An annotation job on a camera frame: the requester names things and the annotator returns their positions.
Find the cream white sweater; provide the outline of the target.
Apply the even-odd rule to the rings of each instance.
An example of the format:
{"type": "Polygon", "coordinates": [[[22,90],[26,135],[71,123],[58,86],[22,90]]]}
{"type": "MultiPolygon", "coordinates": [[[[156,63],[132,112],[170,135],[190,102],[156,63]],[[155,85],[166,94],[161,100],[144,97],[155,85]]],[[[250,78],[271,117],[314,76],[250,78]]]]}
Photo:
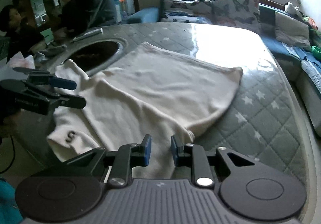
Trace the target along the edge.
{"type": "Polygon", "coordinates": [[[73,61],[56,68],[73,80],[85,108],[60,107],[55,130],[47,137],[62,162],[93,148],[117,150],[152,137],[150,162],[136,167],[135,178],[170,178],[172,135],[192,143],[231,105],[243,71],[199,61],[147,42],[106,70],[88,76],[73,61]]]}

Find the grey quilted star table cover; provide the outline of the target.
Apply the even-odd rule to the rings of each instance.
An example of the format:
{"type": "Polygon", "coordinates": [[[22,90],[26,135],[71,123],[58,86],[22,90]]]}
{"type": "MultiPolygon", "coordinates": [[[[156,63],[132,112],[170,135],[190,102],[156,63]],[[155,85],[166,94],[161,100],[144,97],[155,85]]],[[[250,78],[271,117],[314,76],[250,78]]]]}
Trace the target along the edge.
{"type": "MultiPolygon", "coordinates": [[[[102,35],[68,43],[66,50],[53,60],[50,71],[56,75],[56,68],[71,60],[88,76],[94,76],[145,42],[243,71],[229,108],[193,144],[210,152],[220,146],[230,148],[306,182],[306,156],[294,95],[264,42],[249,30],[188,23],[107,26],[102,35]]],[[[37,162],[35,167],[24,164],[25,176],[62,162],[47,141],[56,127],[55,111],[43,116],[24,110],[16,120],[14,137],[37,162]]],[[[171,177],[187,176],[186,170],[174,165],[171,177]]]]}

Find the grey rectangular remote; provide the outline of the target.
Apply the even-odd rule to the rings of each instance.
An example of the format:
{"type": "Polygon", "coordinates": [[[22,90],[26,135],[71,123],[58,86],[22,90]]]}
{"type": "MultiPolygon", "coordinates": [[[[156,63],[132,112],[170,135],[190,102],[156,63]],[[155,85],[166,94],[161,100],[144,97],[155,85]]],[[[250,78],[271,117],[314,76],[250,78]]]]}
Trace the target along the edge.
{"type": "Polygon", "coordinates": [[[84,34],[75,37],[71,42],[75,43],[75,42],[90,38],[92,36],[102,35],[102,34],[103,34],[103,28],[97,28],[97,29],[85,32],[84,34]]]}

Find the person in dark hoodie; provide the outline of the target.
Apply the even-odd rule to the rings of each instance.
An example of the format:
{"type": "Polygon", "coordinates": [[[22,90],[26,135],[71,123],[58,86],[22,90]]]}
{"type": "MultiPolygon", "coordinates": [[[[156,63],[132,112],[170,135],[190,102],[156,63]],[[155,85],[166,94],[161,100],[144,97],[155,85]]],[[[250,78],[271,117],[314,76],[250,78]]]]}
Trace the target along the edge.
{"type": "Polygon", "coordinates": [[[53,28],[55,40],[74,38],[89,29],[117,23],[114,0],[62,0],[64,5],[53,28]]]}

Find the blue corner sofa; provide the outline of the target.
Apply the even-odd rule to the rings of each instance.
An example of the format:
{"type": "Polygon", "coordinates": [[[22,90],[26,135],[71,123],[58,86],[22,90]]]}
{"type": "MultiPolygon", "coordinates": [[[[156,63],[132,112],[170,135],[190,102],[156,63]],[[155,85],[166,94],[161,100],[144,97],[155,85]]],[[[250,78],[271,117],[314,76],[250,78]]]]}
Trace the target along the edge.
{"type": "Polygon", "coordinates": [[[320,133],[320,31],[313,29],[298,7],[284,11],[262,0],[160,0],[159,7],[140,10],[126,24],[180,22],[244,28],[260,35],[288,80],[295,82],[314,130],[320,133]]]}

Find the green bowl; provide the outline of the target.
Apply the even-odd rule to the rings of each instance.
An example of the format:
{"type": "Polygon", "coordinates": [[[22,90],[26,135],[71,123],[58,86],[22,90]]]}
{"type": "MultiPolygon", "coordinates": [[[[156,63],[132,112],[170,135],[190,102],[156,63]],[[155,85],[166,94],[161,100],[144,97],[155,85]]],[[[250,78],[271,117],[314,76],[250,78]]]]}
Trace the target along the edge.
{"type": "Polygon", "coordinates": [[[321,59],[321,48],[317,46],[312,46],[311,47],[312,54],[316,59],[321,59]]]}

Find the grey plain cushion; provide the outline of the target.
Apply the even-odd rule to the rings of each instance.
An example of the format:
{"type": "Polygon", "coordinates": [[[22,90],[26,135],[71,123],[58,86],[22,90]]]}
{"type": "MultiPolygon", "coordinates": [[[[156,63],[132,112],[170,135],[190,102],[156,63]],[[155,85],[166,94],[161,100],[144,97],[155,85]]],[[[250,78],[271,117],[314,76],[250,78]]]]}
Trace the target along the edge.
{"type": "Polygon", "coordinates": [[[308,25],[281,12],[275,12],[275,37],[295,47],[311,47],[308,25]]]}

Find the small butterfly print cushion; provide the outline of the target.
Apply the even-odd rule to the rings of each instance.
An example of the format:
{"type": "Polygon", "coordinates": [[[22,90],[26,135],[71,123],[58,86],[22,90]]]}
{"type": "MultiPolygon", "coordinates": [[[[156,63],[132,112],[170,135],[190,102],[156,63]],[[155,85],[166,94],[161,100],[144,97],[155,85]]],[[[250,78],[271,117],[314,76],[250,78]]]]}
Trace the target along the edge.
{"type": "Polygon", "coordinates": [[[213,24],[210,0],[165,0],[161,22],[213,24]]]}

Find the large butterfly print cushion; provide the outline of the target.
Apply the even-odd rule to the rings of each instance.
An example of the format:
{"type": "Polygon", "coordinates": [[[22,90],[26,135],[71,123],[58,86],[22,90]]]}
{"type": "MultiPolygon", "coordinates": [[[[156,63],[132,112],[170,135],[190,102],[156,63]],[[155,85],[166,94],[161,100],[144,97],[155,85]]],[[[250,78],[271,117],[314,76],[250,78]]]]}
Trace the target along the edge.
{"type": "Polygon", "coordinates": [[[259,0],[212,0],[216,25],[261,32],[259,0]]]}

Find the black and white plush toy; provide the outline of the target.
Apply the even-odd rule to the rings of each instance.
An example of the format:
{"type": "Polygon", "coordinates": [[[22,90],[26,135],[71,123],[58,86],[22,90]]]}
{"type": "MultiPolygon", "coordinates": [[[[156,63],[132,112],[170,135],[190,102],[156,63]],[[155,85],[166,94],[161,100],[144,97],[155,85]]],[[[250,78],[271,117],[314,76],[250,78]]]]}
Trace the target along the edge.
{"type": "Polygon", "coordinates": [[[300,8],[294,6],[291,2],[288,2],[284,5],[284,9],[286,13],[292,16],[296,16],[297,18],[303,18],[303,13],[301,12],[300,8]]]}

